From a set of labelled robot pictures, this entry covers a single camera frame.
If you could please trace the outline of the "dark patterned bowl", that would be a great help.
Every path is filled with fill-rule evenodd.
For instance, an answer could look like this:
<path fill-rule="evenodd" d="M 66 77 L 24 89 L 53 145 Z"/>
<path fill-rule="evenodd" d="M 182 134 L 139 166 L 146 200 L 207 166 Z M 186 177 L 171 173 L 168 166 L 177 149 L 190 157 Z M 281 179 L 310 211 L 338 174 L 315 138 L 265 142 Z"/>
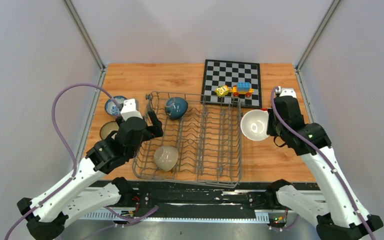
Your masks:
<path fill-rule="evenodd" d="M 110 135 L 113 131 L 118 131 L 119 130 L 119 125 L 118 123 L 114 120 L 114 121 L 109 121 L 107 123 L 105 123 L 100 131 L 99 131 L 99 136 L 102 140 L 106 139 L 108 137 L 108 135 Z"/>

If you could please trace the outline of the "beige bowl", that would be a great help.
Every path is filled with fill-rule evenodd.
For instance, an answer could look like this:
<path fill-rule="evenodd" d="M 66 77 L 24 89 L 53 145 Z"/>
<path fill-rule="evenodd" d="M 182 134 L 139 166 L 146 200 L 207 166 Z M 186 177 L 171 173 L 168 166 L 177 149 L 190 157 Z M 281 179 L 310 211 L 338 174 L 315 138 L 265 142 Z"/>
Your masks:
<path fill-rule="evenodd" d="M 156 149 L 153 155 L 155 165 L 165 171 L 170 171 L 178 162 L 179 151 L 169 145 L 163 145 Z"/>
<path fill-rule="evenodd" d="M 240 121 L 242 134 L 249 140 L 260 142 L 269 137 L 269 113 L 261 109 L 250 110 Z"/>

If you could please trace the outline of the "white blue floral bowl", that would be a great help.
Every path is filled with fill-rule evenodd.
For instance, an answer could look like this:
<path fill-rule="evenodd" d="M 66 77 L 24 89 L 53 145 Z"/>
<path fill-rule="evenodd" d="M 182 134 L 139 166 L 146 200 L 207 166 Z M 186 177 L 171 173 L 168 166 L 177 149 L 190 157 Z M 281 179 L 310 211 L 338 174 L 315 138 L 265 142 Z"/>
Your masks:
<path fill-rule="evenodd" d="M 118 104 L 123 107 L 123 103 L 126 100 L 126 98 L 122 95 L 116 95 L 113 97 Z M 104 105 L 105 112 L 112 116 L 112 117 L 119 117 L 121 116 L 121 108 L 117 107 L 117 105 L 111 100 L 107 100 L 107 102 Z"/>

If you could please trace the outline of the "grey wire dish rack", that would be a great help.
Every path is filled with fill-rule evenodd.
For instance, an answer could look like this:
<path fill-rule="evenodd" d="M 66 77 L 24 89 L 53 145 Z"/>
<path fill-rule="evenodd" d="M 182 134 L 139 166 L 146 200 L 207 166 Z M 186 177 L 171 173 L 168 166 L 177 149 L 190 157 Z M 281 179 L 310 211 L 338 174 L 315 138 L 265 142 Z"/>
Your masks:
<path fill-rule="evenodd" d="M 163 136 L 142 144 L 132 161 L 139 179 L 212 187 L 234 188 L 242 178 L 242 106 L 237 97 L 211 102 L 209 96 L 153 91 L 146 95 L 145 112 L 154 111 L 162 122 Z M 188 103 L 185 114 L 169 119 L 165 104 L 170 98 Z M 164 171 L 154 154 L 163 146 L 178 150 L 174 167 Z"/>

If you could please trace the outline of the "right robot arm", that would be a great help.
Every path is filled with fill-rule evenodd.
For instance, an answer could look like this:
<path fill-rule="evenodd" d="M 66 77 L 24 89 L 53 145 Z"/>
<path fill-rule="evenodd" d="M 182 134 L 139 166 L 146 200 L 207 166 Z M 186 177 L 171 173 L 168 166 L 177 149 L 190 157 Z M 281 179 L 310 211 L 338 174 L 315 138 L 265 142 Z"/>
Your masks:
<path fill-rule="evenodd" d="M 384 226 L 380 216 L 362 205 L 348 184 L 335 156 L 332 142 L 318 123 L 305 123 L 298 100 L 292 95 L 271 97 L 268 134 L 281 138 L 313 174 L 325 201 L 317 202 L 280 179 L 265 192 L 266 204 L 294 210 L 311 223 L 321 240 L 375 239 Z"/>

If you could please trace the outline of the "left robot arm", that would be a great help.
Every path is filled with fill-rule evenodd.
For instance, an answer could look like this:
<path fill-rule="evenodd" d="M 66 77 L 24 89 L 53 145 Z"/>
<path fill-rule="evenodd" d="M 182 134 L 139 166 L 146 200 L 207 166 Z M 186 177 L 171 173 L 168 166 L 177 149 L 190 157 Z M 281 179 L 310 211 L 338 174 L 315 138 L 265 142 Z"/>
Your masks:
<path fill-rule="evenodd" d="M 22 198 L 17 207 L 36 240 L 53 240 L 77 219 L 114 204 L 129 206 L 132 188 L 124 177 L 84 196 L 84 189 L 136 157 L 142 143 L 162 137 L 162 122 L 148 111 L 151 125 L 142 116 L 122 114 L 119 129 L 95 143 L 76 167 L 49 190 L 35 198 Z"/>

